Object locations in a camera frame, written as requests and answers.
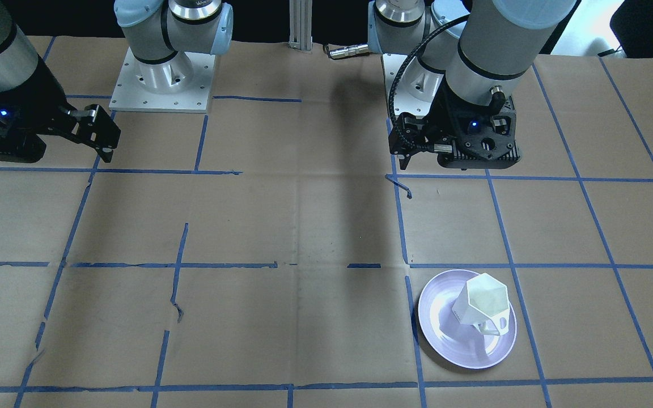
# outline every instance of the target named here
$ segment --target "mug handle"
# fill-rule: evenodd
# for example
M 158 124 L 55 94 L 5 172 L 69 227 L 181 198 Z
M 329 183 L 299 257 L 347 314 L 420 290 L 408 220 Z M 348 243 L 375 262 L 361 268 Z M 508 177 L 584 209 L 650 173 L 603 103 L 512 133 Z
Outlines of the mug handle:
M 510 329 L 510 307 L 493 316 L 490 320 L 475 325 L 475 328 L 482 335 L 504 335 L 508 333 Z

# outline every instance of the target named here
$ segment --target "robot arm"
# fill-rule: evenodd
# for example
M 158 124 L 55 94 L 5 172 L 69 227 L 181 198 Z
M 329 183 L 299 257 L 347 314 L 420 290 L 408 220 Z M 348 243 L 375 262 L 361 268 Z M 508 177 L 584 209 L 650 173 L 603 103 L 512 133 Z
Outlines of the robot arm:
M 370 3 L 375 15 L 370 18 L 372 51 L 405 53 L 402 49 L 415 44 L 423 27 L 425 34 L 432 31 L 419 37 L 422 41 L 397 72 L 388 96 L 393 124 L 389 149 L 400 158 L 402 170 L 420 152 L 436 153 L 438 163 L 447 168 L 507 168 L 517 163 L 521 153 L 511 93 L 575 0 L 475 0 L 459 39 L 449 41 L 444 32 L 464 21 L 446 23 L 443 10 L 453 3 L 462 7 L 458 0 L 435 0 L 422 15 L 422 0 Z M 444 77 L 426 116 L 402 112 L 396 118 L 394 93 L 413 60 L 422 67 L 415 69 L 443 72 Z
M 0 160 L 34 163 L 46 145 L 37 134 L 64 137 L 112 159 L 120 130 L 104 109 L 77 110 L 0 3 Z
M 213 68 L 215 55 L 225 54 L 231 44 L 231 5 L 221 0 L 116 0 L 115 14 L 130 51 L 111 108 L 202 113 L 213 78 L 204 69 Z

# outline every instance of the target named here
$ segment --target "cardboard surface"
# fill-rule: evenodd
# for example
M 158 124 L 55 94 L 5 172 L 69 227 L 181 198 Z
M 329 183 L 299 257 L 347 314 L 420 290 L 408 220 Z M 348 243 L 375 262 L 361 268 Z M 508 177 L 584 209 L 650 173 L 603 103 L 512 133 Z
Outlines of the cardboard surface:
M 107 105 L 123 39 L 34 42 Z M 653 60 L 537 58 L 505 171 L 397 170 L 382 80 L 233 43 L 207 116 L 116 113 L 111 164 L 0 163 L 0 406 L 653 406 Z M 412 315 L 454 268 L 508 286 L 490 369 Z

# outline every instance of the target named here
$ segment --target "metal base plate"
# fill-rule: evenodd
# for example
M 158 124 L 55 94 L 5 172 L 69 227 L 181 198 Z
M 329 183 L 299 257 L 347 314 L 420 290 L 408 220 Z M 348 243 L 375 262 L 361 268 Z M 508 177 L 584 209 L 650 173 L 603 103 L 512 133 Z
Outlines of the metal base plate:
M 405 62 L 406 57 L 406 55 L 401 54 L 381 55 L 381 64 L 384 67 L 384 92 L 387 97 L 389 97 L 389 88 L 392 87 L 392 82 L 395 81 L 395 75 L 402 63 Z M 417 116 L 417 118 L 422 118 L 430 111 L 430 103 L 410 95 L 407 86 L 409 84 L 402 77 L 395 93 L 395 115 L 399 116 L 402 112 L 409 112 Z
M 215 56 L 187 52 L 194 78 L 178 93 L 152 93 L 140 85 L 135 57 L 128 49 L 109 108 L 124 112 L 207 113 L 215 72 Z

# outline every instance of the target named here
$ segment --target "black cable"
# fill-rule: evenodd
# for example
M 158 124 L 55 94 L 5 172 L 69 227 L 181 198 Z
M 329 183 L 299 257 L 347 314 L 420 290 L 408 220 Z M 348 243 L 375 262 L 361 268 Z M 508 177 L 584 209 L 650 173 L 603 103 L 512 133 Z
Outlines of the black cable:
M 407 66 L 410 65 L 410 62 L 414 60 L 417 54 L 419 54 L 425 49 L 427 43 L 432 41 L 435 37 L 439 36 L 439 34 L 443 33 L 443 31 L 448 30 L 449 28 L 453 28 L 461 23 L 465 23 L 468 17 L 469 15 L 464 15 L 461 16 L 460 18 L 456 18 L 455 20 L 450 21 L 450 23 L 446 23 L 436 28 L 434 31 L 432 31 L 432 33 L 430 33 L 427 37 L 425 37 L 425 39 L 422 40 L 422 42 L 407 55 L 405 62 L 403 62 L 402 65 L 400 66 L 400 69 L 397 70 L 397 73 L 395 75 L 395 80 L 394 82 L 392 82 L 392 87 L 389 88 L 389 96 L 387 100 L 389 121 L 392 122 L 392 128 L 397 131 L 397 136 L 400 138 L 402 143 L 407 145 L 407 147 L 409 147 L 410 149 L 413 150 L 417 149 L 417 150 L 421 150 L 422 152 L 428 152 L 432 149 L 432 147 L 428 144 L 419 144 L 408 140 L 407 137 L 405 137 L 405 135 L 402 133 L 402 129 L 400 129 L 400 127 L 397 126 L 397 116 L 395 116 L 395 92 L 397 91 L 397 85 L 399 85 L 399 82 L 402 79 L 402 75 L 404 75 Z

